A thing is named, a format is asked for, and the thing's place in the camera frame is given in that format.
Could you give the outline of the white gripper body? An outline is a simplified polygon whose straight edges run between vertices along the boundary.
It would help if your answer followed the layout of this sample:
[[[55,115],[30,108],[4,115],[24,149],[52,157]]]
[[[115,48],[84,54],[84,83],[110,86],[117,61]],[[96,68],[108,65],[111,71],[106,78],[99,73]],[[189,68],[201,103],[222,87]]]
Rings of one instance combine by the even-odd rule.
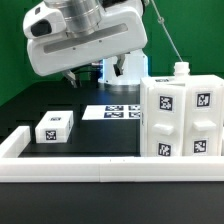
[[[72,37],[65,29],[28,39],[27,52],[33,70],[46,76],[142,49],[146,43],[146,31],[135,8],[110,8],[102,11],[102,20],[92,34]]]

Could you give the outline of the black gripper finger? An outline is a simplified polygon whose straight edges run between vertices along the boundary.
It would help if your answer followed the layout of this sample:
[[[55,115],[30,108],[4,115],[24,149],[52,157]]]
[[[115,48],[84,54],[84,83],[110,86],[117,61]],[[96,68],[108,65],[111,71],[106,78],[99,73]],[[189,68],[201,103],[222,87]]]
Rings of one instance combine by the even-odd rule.
[[[74,88],[77,88],[76,76],[71,70],[64,71],[63,76],[71,82]]]
[[[117,55],[117,62],[113,65],[114,72],[117,77],[121,76],[123,74],[123,65],[125,61],[125,55]]]

